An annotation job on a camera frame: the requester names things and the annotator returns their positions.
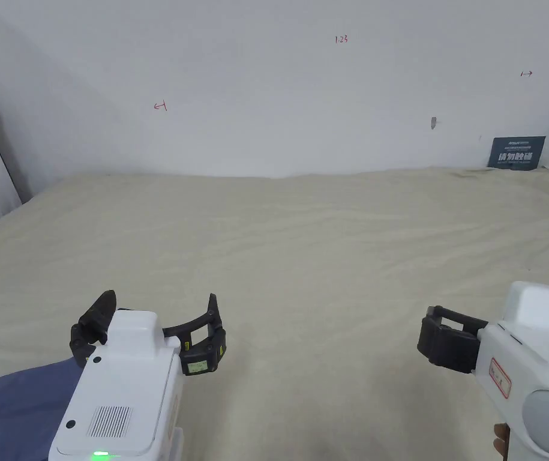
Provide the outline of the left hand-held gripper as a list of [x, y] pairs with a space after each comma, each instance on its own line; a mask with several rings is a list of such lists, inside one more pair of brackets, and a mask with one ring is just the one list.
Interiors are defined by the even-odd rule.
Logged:
[[[104, 291], [71, 327], [70, 349], [84, 369], [49, 460], [182, 457], [176, 419], [183, 375], [216, 371], [226, 352], [216, 294], [209, 296], [205, 314], [163, 329], [154, 312], [115, 312], [115, 291]], [[207, 337], [194, 343], [192, 333], [203, 327]]]

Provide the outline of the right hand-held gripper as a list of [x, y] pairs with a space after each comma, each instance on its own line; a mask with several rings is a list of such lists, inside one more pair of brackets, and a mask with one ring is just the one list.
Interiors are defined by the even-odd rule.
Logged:
[[549, 460], [549, 286], [514, 282], [495, 323], [442, 306], [429, 306], [426, 317], [417, 350], [435, 366], [475, 370], [509, 427], [508, 460]]

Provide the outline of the person's right hand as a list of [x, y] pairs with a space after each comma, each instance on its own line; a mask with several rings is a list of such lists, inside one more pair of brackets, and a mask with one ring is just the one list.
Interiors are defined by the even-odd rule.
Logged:
[[510, 437], [510, 428], [504, 422], [495, 424], [493, 427], [494, 440], [493, 446], [494, 449], [501, 455], [502, 460], [507, 461], [508, 459], [508, 450], [509, 450], [509, 437]]

